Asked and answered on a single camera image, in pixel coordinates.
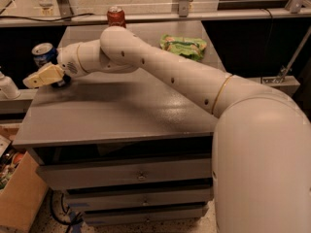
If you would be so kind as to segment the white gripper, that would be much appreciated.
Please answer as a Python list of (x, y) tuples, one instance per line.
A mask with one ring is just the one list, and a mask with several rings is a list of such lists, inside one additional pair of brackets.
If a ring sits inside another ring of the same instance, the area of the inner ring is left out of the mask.
[(28, 88), (37, 88), (60, 82), (65, 74), (72, 79), (85, 76), (86, 71), (83, 69), (78, 56), (79, 47), (79, 44), (72, 44), (59, 48), (58, 64), (49, 62), (43, 65), (35, 73), (27, 76), (23, 80), (23, 84)]

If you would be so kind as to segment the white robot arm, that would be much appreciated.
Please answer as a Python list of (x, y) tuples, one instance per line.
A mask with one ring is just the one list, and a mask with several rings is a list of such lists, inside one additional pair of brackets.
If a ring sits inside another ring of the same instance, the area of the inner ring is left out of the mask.
[(120, 26), (69, 45), (29, 88), (142, 68), (217, 118), (212, 148), (218, 233), (311, 233), (311, 122), (273, 87), (155, 48)]

